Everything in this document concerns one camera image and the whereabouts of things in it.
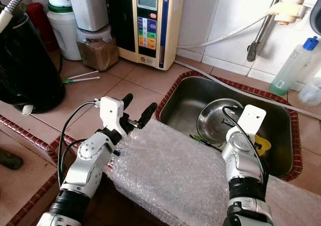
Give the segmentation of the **steel sink basin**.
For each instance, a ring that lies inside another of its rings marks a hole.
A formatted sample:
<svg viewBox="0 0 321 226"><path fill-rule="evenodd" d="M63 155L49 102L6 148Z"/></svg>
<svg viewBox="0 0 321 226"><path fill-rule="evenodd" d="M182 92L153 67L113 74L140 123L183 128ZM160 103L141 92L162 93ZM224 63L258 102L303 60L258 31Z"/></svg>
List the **steel sink basin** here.
<svg viewBox="0 0 321 226"><path fill-rule="evenodd" d="M197 72L186 72L172 85L158 109L156 119L186 135L196 134L200 111L211 101L231 98L242 105L255 105L266 111L258 135L270 141L271 149L261 158L268 173L291 181L303 171L298 113L282 107L278 95L220 78L223 85Z"/></svg>

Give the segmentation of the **brown powder jar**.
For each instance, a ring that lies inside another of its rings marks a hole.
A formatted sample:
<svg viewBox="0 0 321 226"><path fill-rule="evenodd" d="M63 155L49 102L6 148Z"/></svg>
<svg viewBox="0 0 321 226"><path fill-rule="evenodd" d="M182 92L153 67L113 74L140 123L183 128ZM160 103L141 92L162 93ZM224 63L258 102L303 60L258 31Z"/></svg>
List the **brown powder jar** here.
<svg viewBox="0 0 321 226"><path fill-rule="evenodd" d="M107 25L96 32L78 28L77 45L83 65L105 72L119 61L118 47Z"/></svg>

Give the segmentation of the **clear bubble wrap sheet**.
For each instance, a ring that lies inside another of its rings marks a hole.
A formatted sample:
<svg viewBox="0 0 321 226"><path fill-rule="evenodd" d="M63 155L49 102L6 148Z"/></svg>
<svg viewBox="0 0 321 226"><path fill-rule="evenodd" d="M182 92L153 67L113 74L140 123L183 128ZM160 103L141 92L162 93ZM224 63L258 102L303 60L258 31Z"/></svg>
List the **clear bubble wrap sheet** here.
<svg viewBox="0 0 321 226"><path fill-rule="evenodd" d="M124 196L172 226L223 226L229 187L218 150L156 120L116 148L105 172ZM266 202L276 226L321 226L321 195L270 176Z"/></svg>

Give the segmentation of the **beige water ionizer machine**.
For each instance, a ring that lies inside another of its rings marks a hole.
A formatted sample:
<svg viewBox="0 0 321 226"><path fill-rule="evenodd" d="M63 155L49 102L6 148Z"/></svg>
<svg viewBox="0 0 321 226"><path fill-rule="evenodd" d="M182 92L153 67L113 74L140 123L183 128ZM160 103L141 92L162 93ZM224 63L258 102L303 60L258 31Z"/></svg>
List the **beige water ionizer machine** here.
<svg viewBox="0 0 321 226"><path fill-rule="evenodd" d="M168 70L178 48L184 0L107 0L107 3L119 56Z"/></svg>

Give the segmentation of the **white jar green lid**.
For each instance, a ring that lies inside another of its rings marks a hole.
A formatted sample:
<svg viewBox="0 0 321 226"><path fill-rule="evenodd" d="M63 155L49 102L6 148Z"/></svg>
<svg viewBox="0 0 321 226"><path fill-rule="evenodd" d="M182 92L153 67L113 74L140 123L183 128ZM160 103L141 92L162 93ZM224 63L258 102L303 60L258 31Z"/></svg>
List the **white jar green lid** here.
<svg viewBox="0 0 321 226"><path fill-rule="evenodd" d="M56 7L47 4L47 17L61 49L62 56L71 61L82 59L77 45L77 23L73 9L69 7Z"/></svg>

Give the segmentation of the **grey plastic container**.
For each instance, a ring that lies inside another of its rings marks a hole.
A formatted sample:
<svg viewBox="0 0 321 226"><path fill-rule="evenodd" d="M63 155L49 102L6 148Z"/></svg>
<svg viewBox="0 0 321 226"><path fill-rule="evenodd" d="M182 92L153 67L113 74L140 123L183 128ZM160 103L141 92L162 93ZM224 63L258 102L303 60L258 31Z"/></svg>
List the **grey plastic container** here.
<svg viewBox="0 0 321 226"><path fill-rule="evenodd" d="M79 29L96 32L109 24L106 0L70 0Z"/></svg>

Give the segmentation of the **black electric kettle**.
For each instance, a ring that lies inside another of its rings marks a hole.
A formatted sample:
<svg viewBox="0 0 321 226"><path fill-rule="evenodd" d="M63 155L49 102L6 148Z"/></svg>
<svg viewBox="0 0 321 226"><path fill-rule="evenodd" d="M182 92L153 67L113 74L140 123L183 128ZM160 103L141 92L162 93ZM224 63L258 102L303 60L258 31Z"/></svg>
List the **black electric kettle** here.
<svg viewBox="0 0 321 226"><path fill-rule="evenodd" d="M0 100L41 114L59 105L66 88L27 13L18 10L0 34Z"/></svg>

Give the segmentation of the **red container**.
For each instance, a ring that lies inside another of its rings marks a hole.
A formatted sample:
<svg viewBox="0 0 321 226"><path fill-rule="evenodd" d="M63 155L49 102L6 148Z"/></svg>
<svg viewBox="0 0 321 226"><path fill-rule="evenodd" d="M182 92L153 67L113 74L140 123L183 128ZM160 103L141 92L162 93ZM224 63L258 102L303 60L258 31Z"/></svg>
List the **red container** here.
<svg viewBox="0 0 321 226"><path fill-rule="evenodd" d="M29 15L32 24L37 30L42 43L49 51L56 51L59 49L57 39L55 38L50 21L44 11L44 7L40 3L30 3L26 6L26 13Z"/></svg>

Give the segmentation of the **dark green oblong object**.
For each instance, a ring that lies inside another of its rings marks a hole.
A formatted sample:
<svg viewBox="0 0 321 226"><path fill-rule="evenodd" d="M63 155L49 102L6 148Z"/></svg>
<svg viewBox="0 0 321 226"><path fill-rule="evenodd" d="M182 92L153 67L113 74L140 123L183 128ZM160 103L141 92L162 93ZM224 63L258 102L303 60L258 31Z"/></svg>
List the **dark green oblong object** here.
<svg viewBox="0 0 321 226"><path fill-rule="evenodd" d="M0 164L8 169L18 170L23 166L24 162L18 155L0 149Z"/></svg>

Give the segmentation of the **clear bottle green liquid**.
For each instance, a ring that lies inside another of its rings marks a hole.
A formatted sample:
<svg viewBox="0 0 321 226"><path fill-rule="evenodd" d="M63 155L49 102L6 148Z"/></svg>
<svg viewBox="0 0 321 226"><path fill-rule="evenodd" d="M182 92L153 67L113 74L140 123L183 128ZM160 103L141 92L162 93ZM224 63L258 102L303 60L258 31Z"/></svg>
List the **clear bottle green liquid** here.
<svg viewBox="0 0 321 226"><path fill-rule="evenodd" d="M298 77L309 68L316 57L318 36L307 38L304 43L296 45L270 83L270 91L276 95L284 95L298 80Z"/></svg>

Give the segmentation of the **clear plastic cup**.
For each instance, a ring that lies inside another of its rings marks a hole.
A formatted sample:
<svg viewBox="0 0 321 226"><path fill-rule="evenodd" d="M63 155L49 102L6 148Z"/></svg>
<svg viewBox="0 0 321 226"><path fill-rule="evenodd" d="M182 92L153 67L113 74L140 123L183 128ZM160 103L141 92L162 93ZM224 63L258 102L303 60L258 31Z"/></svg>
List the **clear plastic cup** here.
<svg viewBox="0 0 321 226"><path fill-rule="evenodd" d="M317 106L321 104L321 77L312 77L297 96L303 104Z"/></svg>

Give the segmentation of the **beige faucet diverter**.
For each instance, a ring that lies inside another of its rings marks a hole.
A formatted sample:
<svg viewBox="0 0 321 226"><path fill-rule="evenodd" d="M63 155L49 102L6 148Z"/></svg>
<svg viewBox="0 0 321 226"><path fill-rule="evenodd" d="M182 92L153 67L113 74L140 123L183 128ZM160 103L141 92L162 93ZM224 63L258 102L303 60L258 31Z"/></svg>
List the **beige faucet diverter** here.
<svg viewBox="0 0 321 226"><path fill-rule="evenodd" d="M268 14L280 25L289 25L302 19L307 11L304 0L281 0L269 8Z"/></svg>

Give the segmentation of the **dark rounded glossy object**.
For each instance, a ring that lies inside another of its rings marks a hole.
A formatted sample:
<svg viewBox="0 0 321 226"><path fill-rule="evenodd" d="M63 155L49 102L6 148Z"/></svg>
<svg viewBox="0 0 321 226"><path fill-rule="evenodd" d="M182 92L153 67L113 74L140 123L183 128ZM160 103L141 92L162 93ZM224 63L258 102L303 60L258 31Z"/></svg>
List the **dark rounded glossy object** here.
<svg viewBox="0 0 321 226"><path fill-rule="evenodd" d="M315 5L312 8L309 23L312 31L321 36L321 4Z"/></svg>

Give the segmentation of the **metal wall pipe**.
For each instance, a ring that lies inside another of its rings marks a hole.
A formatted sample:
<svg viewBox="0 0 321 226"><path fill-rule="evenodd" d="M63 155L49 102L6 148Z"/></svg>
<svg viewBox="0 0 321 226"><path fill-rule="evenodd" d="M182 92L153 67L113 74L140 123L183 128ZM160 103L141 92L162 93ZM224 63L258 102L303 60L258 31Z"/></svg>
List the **metal wall pipe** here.
<svg viewBox="0 0 321 226"><path fill-rule="evenodd" d="M270 3L271 6L277 4L280 0L272 0ZM268 36L270 35L273 27L275 27L276 22L273 21L273 15L268 15L264 18L263 24L261 25L259 32L255 36L255 40L251 42L248 46L247 51L247 62L253 63L257 58L257 55L263 48L264 43L267 41Z"/></svg>

